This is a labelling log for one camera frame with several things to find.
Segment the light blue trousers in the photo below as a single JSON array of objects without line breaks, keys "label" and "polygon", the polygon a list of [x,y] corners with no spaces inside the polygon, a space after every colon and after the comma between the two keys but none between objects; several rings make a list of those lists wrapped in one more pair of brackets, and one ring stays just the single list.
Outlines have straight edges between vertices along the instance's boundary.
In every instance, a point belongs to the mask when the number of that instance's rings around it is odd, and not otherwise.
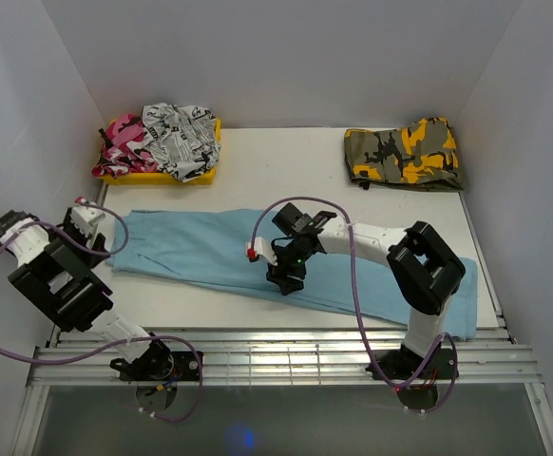
[{"label": "light blue trousers", "polygon": [[281,294],[266,278],[266,263],[251,263],[244,254],[258,216],[257,209],[219,213],[136,210],[117,225],[115,242],[123,250],[108,264],[115,272],[338,314],[353,314],[351,281],[356,279],[364,316],[407,323],[410,305],[391,270],[362,258],[351,275],[348,256],[315,255],[306,264],[303,290]]}]

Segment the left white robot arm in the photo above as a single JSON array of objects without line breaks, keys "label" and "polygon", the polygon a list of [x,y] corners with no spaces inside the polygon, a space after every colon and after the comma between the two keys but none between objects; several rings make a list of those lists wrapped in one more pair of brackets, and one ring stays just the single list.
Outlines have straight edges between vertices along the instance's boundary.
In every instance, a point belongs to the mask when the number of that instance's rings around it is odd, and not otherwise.
[{"label": "left white robot arm", "polygon": [[175,373],[169,348],[119,314],[112,291],[94,268],[111,254],[96,228],[109,212],[86,199],[66,211],[61,224],[32,213],[8,211],[0,218],[0,247],[16,258],[10,284],[60,330],[93,333],[116,346],[110,368],[123,380],[163,380]]}]

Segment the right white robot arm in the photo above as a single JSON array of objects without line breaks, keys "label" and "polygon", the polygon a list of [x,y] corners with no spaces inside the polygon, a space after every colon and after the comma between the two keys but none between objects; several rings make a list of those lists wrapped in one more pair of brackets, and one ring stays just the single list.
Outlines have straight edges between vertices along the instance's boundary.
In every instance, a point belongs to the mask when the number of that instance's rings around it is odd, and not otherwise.
[{"label": "right white robot arm", "polygon": [[287,203],[272,218],[283,237],[265,242],[254,237],[247,255],[267,260],[267,279],[283,295],[304,287],[306,261],[315,254],[346,255],[389,268],[410,305],[407,334],[399,349],[373,355],[368,370],[388,383],[412,382],[436,365],[449,302],[458,292],[466,268],[435,229],[424,221],[410,228],[381,228],[353,223],[344,214],[320,211],[315,216]]}]

